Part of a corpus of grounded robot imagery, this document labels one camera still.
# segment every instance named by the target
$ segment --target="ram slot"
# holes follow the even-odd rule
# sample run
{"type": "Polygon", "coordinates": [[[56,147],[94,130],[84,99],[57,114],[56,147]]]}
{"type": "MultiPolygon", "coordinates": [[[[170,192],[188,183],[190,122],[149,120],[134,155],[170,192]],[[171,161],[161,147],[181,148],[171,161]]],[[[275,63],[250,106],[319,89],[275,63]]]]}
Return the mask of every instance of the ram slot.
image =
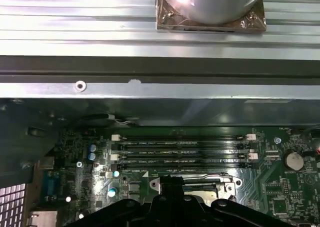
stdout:
{"type": "Polygon", "coordinates": [[[135,170],[210,170],[225,168],[254,168],[254,163],[127,163],[127,164],[111,164],[111,171],[135,171],[135,170]]]}
{"type": "Polygon", "coordinates": [[[192,136],[192,135],[167,135],[167,136],[122,136],[125,141],[122,143],[139,143],[139,142],[190,142],[190,141],[243,141],[246,140],[245,135],[212,135],[212,136],[192,136]]]}
{"type": "Polygon", "coordinates": [[[207,153],[168,153],[168,154],[127,154],[120,155],[120,161],[165,161],[165,160],[220,160],[220,159],[246,159],[247,155],[244,153],[221,153],[221,154],[207,154],[207,153]]]}
{"type": "Polygon", "coordinates": [[[145,152],[145,151],[203,151],[203,150],[243,150],[249,149],[249,144],[244,143],[212,143],[212,142],[195,142],[195,143],[167,143],[167,142],[156,142],[156,143],[145,143],[145,144],[124,144],[114,143],[111,146],[113,151],[131,151],[131,152],[145,152]]]}

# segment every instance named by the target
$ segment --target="sheet metal panel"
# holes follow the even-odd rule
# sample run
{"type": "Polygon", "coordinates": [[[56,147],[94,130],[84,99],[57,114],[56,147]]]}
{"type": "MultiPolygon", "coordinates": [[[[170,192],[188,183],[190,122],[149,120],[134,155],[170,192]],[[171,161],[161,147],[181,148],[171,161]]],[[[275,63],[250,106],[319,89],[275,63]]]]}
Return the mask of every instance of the sheet metal panel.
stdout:
{"type": "Polygon", "coordinates": [[[320,0],[264,0],[262,35],[156,30],[156,0],[0,0],[1,55],[320,59],[320,0]]]}

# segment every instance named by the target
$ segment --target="metal frame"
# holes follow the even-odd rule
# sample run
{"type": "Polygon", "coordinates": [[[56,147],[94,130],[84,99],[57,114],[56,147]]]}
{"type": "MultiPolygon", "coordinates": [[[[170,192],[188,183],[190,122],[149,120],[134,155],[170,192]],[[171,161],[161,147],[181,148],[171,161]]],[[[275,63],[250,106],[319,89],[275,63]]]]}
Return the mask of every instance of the metal frame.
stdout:
{"type": "Polygon", "coordinates": [[[319,100],[318,85],[0,83],[3,98],[319,100]]]}
{"type": "Polygon", "coordinates": [[[319,61],[223,58],[0,56],[1,83],[320,85],[319,61]]]}

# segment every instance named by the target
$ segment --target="ventilation grille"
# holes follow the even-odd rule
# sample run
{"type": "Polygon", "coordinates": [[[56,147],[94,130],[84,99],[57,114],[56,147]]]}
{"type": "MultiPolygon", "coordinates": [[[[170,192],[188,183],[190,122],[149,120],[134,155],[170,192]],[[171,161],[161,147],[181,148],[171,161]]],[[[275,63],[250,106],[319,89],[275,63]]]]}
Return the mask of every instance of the ventilation grille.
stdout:
{"type": "Polygon", "coordinates": [[[26,185],[0,189],[0,227],[21,227],[26,185]]]}

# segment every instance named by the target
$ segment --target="capacitor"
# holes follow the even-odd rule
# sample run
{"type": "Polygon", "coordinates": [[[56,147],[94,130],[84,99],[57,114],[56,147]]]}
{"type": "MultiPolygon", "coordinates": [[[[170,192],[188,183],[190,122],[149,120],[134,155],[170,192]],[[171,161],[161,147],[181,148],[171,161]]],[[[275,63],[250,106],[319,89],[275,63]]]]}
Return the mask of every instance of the capacitor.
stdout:
{"type": "Polygon", "coordinates": [[[77,196],[75,194],[71,194],[65,197],[65,202],[70,203],[71,201],[77,200],[77,196]]]}
{"type": "Polygon", "coordinates": [[[116,188],[111,188],[111,189],[109,189],[107,195],[112,198],[112,197],[116,196],[116,193],[117,193],[117,189],[116,188]]]}
{"type": "Polygon", "coordinates": [[[96,159],[96,154],[95,153],[90,153],[88,155],[88,159],[91,160],[91,161],[94,161],[96,159]]]}
{"type": "Polygon", "coordinates": [[[95,152],[97,150],[97,146],[95,144],[92,144],[89,146],[89,151],[90,152],[95,152]]]}
{"type": "Polygon", "coordinates": [[[78,219],[83,219],[84,217],[88,216],[90,213],[88,210],[86,209],[82,209],[80,210],[79,212],[77,212],[77,215],[78,215],[78,219]]]}
{"type": "Polygon", "coordinates": [[[115,171],[113,172],[113,177],[119,177],[120,176],[120,172],[119,171],[115,171]]]}
{"type": "Polygon", "coordinates": [[[65,202],[67,202],[67,203],[71,202],[71,196],[67,196],[67,197],[65,198],[65,202]]]}
{"type": "Polygon", "coordinates": [[[288,151],[283,156],[283,161],[285,167],[292,171],[300,171],[305,164],[303,157],[296,151],[288,151]]]}

